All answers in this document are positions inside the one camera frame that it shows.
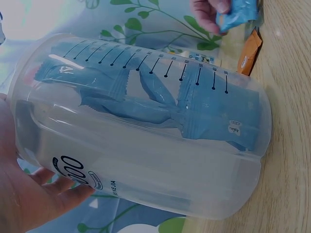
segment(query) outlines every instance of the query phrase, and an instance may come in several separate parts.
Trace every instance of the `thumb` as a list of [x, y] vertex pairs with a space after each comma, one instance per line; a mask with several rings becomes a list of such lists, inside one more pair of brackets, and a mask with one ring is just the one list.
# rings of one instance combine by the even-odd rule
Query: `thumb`
[[208, 2], [220, 14], [227, 14], [230, 11], [230, 0], [208, 0]]
[[15, 156], [15, 126], [13, 115], [5, 102], [6, 95], [0, 93], [0, 156]]

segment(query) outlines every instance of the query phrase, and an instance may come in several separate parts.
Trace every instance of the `hand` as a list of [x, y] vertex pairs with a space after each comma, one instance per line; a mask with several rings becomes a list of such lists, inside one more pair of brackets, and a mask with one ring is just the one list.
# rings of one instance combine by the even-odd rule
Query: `hand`
[[94, 190], [61, 177], [46, 182], [54, 175], [40, 168], [27, 175], [18, 165], [13, 116], [0, 94], [0, 229], [1, 232], [23, 233], [55, 219], [79, 205]]
[[216, 13], [228, 13], [230, 0], [190, 0], [190, 3], [198, 24], [208, 32], [219, 34]]

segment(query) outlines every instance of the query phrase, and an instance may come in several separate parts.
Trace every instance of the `clear plastic container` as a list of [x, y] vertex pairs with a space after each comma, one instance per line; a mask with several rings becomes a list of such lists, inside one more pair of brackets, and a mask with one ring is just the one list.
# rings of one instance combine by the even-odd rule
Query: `clear plastic container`
[[58, 34], [16, 66], [20, 156], [111, 195], [223, 219], [254, 191], [271, 137], [256, 81], [159, 51]]

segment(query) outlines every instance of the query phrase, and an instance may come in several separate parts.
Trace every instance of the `black measurement lines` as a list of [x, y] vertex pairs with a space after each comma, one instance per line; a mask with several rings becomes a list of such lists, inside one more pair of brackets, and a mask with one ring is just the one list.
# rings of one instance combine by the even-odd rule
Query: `black measurement lines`
[[172, 63], [173, 63], [173, 61], [171, 61], [170, 66], [169, 66], [169, 68], [167, 69], [166, 74], [164, 75], [164, 78], [167, 78], [167, 77], [168, 77], [168, 73], [169, 73], [169, 71], [170, 71], [170, 68], [171, 68], [171, 66], [172, 66]]
[[118, 59], [118, 57], [121, 56], [121, 54], [124, 52], [124, 50], [116, 57], [116, 59], [110, 64], [111, 66], [113, 66], [114, 62]]
[[83, 50], [85, 50], [87, 47], [89, 47], [90, 45], [87, 45], [87, 46], [85, 46], [84, 47], [84, 49], [82, 49], [73, 59], [74, 60], [76, 60], [77, 59], [77, 56], [79, 56], [79, 54], [81, 53], [81, 52], [83, 52]]
[[154, 64], [154, 67], [152, 67], [152, 70], [149, 72], [149, 74], [153, 74], [153, 73], [154, 73], [154, 68], [155, 68], [157, 62], [159, 61], [159, 59], [160, 59], [160, 58], [157, 59], [157, 61], [156, 61], [155, 64]]
[[225, 93], [228, 94], [228, 77], [225, 76]]
[[98, 64], [101, 64], [102, 63], [102, 61], [103, 61], [103, 59], [112, 51], [113, 49], [111, 49], [111, 50], [109, 50], [109, 52], [108, 53], [106, 53], [106, 55], [98, 62]]
[[216, 72], [214, 71], [214, 82], [213, 82], [213, 87], [212, 87], [212, 90], [215, 90], [215, 78], [216, 78]]
[[137, 67], [136, 71], [139, 71], [139, 68], [140, 68], [141, 64], [145, 61], [146, 57], [148, 57], [148, 55], [146, 55], [146, 56], [144, 57], [144, 59], [141, 61], [140, 65]]
[[195, 83], [197, 86], [200, 85], [200, 84], [199, 84], [200, 74], [201, 74], [201, 68], [199, 69], [198, 80], [197, 80], [196, 83]]
[[123, 69], [126, 68], [126, 65], [130, 62], [130, 60], [132, 59], [132, 57], [134, 57], [136, 53], [134, 52], [133, 55], [130, 57], [130, 59], [128, 59], [128, 61], [125, 63], [125, 65], [123, 66]]
[[91, 58], [91, 56], [97, 51], [99, 50], [102, 46], [98, 47], [87, 59], [86, 59], [86, 62], [88, 62], [88, 60]]
[[182, 74], [181, 74], [181, 77], [180, 77], [180, 81], [183, 81], [183, 76], [184, 76], [184, 72], [185, 72], [185, 69], [186, 69], [186, 65], [187, 64], [185, 64], [185, 66], [184, 66], [184, 69], [183, 69], [183, 72], [182, 72]]
[[77, 47], [78, 45], [80, 45], [80, 43], [79, 44], [76, 44], [75, 46], [73, 46], [63, 57], [66, 57], [67, 55], [68, 55], [68, 53], [70, 53], [71, 52], [71, 50], [73, 50], [75, 47]]

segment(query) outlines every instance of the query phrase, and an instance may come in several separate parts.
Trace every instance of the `wooden surface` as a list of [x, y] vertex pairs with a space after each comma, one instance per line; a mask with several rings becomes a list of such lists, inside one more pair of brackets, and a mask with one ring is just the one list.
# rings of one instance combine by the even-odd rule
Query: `wooden surface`
[[189, 218], [185, 233], [311, 233], [311, 0], [263, 4], [263, 48], [251, 76], [270, 99], [273, 136], [259, 184], [232, 217]]

